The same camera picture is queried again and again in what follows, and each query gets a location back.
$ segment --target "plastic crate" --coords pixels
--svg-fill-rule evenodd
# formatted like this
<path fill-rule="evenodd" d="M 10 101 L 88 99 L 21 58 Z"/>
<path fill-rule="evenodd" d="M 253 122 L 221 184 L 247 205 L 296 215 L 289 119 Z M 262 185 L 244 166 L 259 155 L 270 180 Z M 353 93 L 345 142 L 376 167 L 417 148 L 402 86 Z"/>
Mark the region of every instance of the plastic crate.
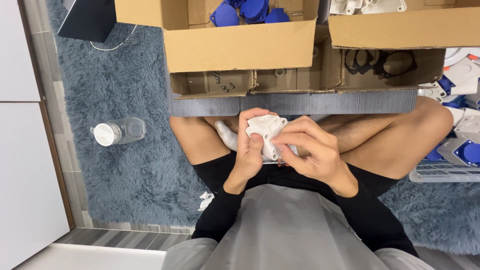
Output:
<path fill-rule="evenodd" d="M 417 183 L 480 182 L 480 168 L 448 162 L 422 162 L 410 172 L 410 181 Z"/>

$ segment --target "blue fluffy rug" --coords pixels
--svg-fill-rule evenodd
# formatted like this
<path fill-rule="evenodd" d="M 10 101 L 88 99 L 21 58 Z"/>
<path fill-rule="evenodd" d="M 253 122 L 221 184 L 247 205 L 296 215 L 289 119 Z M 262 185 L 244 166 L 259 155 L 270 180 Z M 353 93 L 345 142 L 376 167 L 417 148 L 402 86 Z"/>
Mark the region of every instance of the blue fluffy rug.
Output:
<path fill-rule="evenodd" d="M 48 0 L 56 33 L 67 11 Z M 117 24 L 102 48 L 122 42 L 133 25 Z M 138 26 L 119 49 L 55 36 L 67 113 L 88 193 L 89 213 L 103 221 L 193 225 L 206 187 L 168 125 L 160 28 Z M 109 119 L 145 120 L 143 140 L 102 147 L 90 127 Z M 480 183 L 416 184 L 403 179 L 381 200 L 417 245 L 480 254 Z"/>

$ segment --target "white wall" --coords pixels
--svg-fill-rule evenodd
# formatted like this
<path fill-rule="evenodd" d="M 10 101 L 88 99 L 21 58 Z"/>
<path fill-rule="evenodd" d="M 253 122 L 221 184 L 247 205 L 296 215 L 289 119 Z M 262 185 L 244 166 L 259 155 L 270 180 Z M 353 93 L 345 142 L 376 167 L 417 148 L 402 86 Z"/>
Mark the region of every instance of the white wall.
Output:
<path fill-rule="evenodd" d="M 2 0 L 0 101 L 40 101 L 17 0 Z"/>
<path fill-rule="evenodd" d="M 0 102 L 0 270 L 70 229 L 40 105 Z"/>
<path fill-rule="evenodd" d="M 51 244 L 15 270 L 160 270 L 165 251 Z"/>

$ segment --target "white cable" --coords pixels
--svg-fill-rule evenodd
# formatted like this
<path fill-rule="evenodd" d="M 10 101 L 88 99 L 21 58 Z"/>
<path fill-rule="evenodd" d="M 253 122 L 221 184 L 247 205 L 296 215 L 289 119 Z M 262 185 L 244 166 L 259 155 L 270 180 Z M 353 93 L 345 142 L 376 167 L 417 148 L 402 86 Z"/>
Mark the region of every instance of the white cable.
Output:
<path fill-rule="evenodd" d="M 128 35 L 128 37 L 122 42 L 120 43 L 118 46 L 116 46 L 115 48 L 111 48 L 111 49 L 100 49 L 100 48 L 97 48 L 95 47 L 95 45 L 93 45 L 93 42 L 90 41 L 90 44 L 92 44 L 92 47 L 97 49 L 97 50 L 102 50 L 102 51 L 109 51 L 109 50 L 115 50 L 115 49 L 118 49 L 120 46 L 122 46 L 125 42 L 127 42 L 127 40 L 133 35 L 133 33 L 135 32 L 135 29 L 137 29 L 137 26 L 138 25 L 135 25 L 135 27 L 133 28 L 132 32 L 130 33 L 130 35 Z"/>

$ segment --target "black shorts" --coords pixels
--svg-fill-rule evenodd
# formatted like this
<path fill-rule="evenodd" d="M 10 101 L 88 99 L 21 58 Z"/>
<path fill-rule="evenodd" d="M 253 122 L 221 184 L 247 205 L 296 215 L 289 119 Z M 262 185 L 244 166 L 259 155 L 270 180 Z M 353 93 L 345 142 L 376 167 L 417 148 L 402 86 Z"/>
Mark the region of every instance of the black shorts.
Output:
<path fill-rule="evenodd" d="M 230 172 L 235 165 L 236 155 L 237 153 L 235 151 L 231 151 L 228 155 L 202 164 L 194 165 L 193 168 L 205 185 L 213 193 L 217 193 L 217 190 L 222 187 L 223 183 L 230 175 Z M 362 170 L 350 164 L 348 164 L 348 168 L 355 178 L 362 182 L 376 197 L 387 192 L 393 185 L 400 181 Z M 333 203 L 336 203 L 334 193 L 327 184 L 301 175 L 292 167 L 278 167 L 275 164 L 264 165 L 257 175 L 247 182 L 245 190 L 261 184 L 276 184 L 318 192 Z"/>

